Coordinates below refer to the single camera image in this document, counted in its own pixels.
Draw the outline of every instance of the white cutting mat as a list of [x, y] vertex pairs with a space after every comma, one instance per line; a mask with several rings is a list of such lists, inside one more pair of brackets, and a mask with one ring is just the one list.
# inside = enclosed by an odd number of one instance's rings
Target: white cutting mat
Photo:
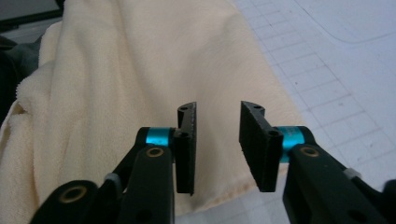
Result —
[[[396, 7], [390, 0], [235, 0], [321, 146], [382, 189], [396, 178]], [[289, 223], [257, 190], [182, 223]]]

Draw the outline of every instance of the white towel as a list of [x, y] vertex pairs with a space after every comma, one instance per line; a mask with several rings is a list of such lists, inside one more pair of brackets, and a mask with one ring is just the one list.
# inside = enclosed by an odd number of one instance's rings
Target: white towel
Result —
[[1, 129], [0, 223], [26, 223], [60, 185], [103, 183], [140, 127], [176, 127], [197, 102], [195, 194], [177, 215], [255, 183], [238, 143], [240, 101], [302, 124], [247, 23], [226, 0], [68, 0]]

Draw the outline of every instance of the cream towel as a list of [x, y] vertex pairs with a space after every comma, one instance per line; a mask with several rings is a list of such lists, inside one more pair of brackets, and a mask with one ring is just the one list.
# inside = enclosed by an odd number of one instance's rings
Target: cream towel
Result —
[[197, 102], [195, 194], [176, 213], [255, 188], [238, 143], [240, 101], [273, 125], [302, 121], [226, 0], [69, 0], [1, 129], [0, 223], [26, 223], [60, 185], [98, 185], [142, 126], [177, 126]]

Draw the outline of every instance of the grid pattern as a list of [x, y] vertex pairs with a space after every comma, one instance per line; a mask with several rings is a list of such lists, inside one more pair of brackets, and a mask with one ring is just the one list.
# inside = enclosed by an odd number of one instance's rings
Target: grid pattern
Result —
[[[319, 144], [381, 190], [396, 178], [396, 37], [333, 39], [295, 0], [234, 0]], [[243, 195], [182, 223], [289, 223], [276, 193]]]

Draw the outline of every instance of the blue ring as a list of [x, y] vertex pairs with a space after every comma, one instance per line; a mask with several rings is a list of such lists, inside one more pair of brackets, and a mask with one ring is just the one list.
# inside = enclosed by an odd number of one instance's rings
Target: blue ring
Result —
[[149, 128], [146, 144], [169, 147], [170, 128]]
[[283, 154], [280, 162], [289, 162], [288, 152], [297, 144], [305, 143], [304, 135], [297, 126], [280, 126], [277, 129], [283, 133]]

